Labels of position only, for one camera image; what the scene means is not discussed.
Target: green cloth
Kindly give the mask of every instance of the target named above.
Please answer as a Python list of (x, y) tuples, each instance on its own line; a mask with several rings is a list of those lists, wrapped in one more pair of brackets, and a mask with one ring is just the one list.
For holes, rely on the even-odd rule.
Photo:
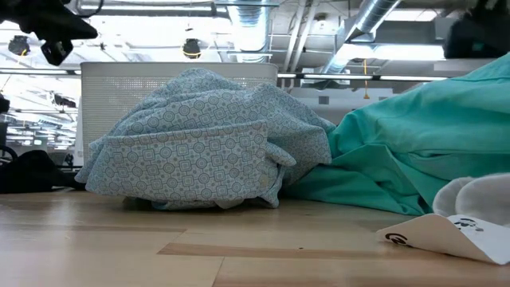
[(510, 171), (510, 54), (357, 109), (328, 135), (333, 161), (285, 193), (422, 215), (448, 181)]

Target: patterned fabric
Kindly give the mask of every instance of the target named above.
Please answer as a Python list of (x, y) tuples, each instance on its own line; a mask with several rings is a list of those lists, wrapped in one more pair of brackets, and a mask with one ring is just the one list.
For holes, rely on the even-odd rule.
[(278, 191), (330, 163), (335, 126), (274, 85), (243, 88), (189, 69), (137, 104), (76, 176), (88, 191), (153, 201), (164, 210), (278, 206)]

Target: black bag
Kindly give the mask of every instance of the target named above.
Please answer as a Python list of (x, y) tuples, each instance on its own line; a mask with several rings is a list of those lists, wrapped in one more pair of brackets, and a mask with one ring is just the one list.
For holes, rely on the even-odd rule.
[(53, 191), (54, 187), (84, 190), (74, 174), (59, 170), (45, 151), (28, 151), (0, 166), (0, 194)]

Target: metal pipe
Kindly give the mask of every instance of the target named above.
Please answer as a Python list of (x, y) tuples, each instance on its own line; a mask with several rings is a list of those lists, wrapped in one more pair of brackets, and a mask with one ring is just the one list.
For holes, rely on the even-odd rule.
[(340, 41), (337, 43), (336, 54), (323, 67), (322, 73), (341, 73), (352, 59), (350, 55), (343, 55), (343, 43), (365, 33), (374, 33), (384, 22), (386, 16), (401, 2), (401, 0), (365, 0), (359, 8), (355, 18), (343, 22), (336, 33)]
[(290, 41), (288, 42), (287, 54), (285, 55), (284, 72), (287, 72), (288, 65), (290, 64), (290, 58), (292, 57), (292, 52), (294, 51), (294, 45), (296, 44), (297, 34), (300, 32), (301, 21), (303, 21), (304, 8), (306, 7), (306, 2), (307, 0), (299, 0), (298, 2), (296, 22), (294, 24), (294, 29), (292, 29)]
[[(228, 11), (235, 29), (236, 49), (243, 52), (265, 52), (269, 31), (269, 8), (259, 6), (229, 6)], [(261, 63), (267, 59), (259, 56), (240, 56), (238, 60)]]
[[(79, 14), (90, 14), (97, 10), (98, 1), (78, 1), (76, 10)], [(216, 7), (209, 4), (179, 4), (166, 6), (161, 2), (109, 2), (103, 4), (98, 15), (104, 16), (155, 16), (155, 17), (212, 17), (230, 19), (225, 6)]]
[(304, 43), (306, 42), (308, 33), (310, 32), (310, 28), (312, 28), (313, 18), (316, 15), (317, 6), (320, 4), (320, 0), (313, 0), (312, 6), (310, 6), (310, 10), (308, 11), (308, 19), (306, 20), (306, 24), (304, 25), (303, 33), (301, 34), (300, 42), (297, 45), (296, 55), (292, 61), (292, 66), (290, 68), (291, 72), (296, 71), (297, 63), (301, 58), (301, 53), (303, 53)]

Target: crumpled cloth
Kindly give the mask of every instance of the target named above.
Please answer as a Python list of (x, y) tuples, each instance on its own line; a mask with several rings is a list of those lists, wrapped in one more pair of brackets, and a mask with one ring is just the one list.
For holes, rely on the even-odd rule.
[(335, 125), (274, 85), (243, 88), (189, 69), (137, 104), (76, 176), (87, 191), (148, 199), (162, 210), (264, 199), (330, 163)]
[(454, 179), (436, 194), (433, 212), (463, 214), (510, 227), (510, 173)]

